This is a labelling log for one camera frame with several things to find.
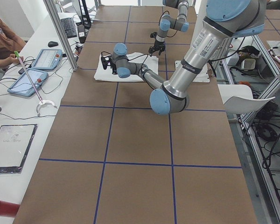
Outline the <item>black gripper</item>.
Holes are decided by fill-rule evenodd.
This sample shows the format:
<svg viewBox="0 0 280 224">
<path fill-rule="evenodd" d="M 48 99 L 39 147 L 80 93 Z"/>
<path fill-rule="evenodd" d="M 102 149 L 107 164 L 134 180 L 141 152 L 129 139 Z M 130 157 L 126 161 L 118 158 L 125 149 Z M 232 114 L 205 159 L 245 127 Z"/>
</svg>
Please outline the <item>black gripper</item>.
<svg viewBox="0 0 280 224">
<path fill-rule="evenodd" d="M 152 56 L 152 54 L 156 51 L 158 51 L 158 55 L 161 55 L 162 52 L 165 51 L 165 37 L 160 37 L 157 32 L 152 32 L 150 34 L 150 38 L 154 38 L 154 45 L 149 47 L 149 55 Z"/>
<path fill-rule="evenodd" d="M 104 70 L 107 70 L 107 68 L 110 67 L 113 75 L 118 74 L 116 64 L 112 61 L 111 56 L 101 56 L 100 60 Z"/>
</svg>

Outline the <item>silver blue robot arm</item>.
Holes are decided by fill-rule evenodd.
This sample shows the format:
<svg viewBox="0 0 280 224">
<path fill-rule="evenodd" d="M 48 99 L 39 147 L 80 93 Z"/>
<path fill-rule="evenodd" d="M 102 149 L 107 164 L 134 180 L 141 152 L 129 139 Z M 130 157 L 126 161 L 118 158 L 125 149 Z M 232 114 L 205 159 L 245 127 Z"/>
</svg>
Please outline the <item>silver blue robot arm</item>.
<svg viewBox="0 0 280 224">
<path fill-rule="evenodd" d="M 101 56 L 103 68 L 112 68 L 120 78 L 137 75 L 153 91 L 150 105 L 159 115 L 183 111 L 189 105 L 187 88 L 209 62 L 226 38 L 257 35 L 264 29 L 265 0 L 209 0 L 200 33 L 191 42 L 186 55 L 169 80 L 154 73 L 144 63 L 133 63 L 127 57 L 127 47 L 117 43 L 113 53 Z"/>
<path fill-rule="evenodd" d="M 150 34 L 150 38 L 154 38 L 154 45 L 150 46 L 148 50 L 150 56 L 156 51 L 159 55 L 165 51 L 165 38 L 170 29 L 186 32 L 189 28 L 187 22 L 189 2 L 187 0 L 163 0 L 162 3 L 164 6 L 178 9 L 178 16 L 174 19 L 169 13 L 162 14 L 159 19 L 159 30 Z"/>
</svg>

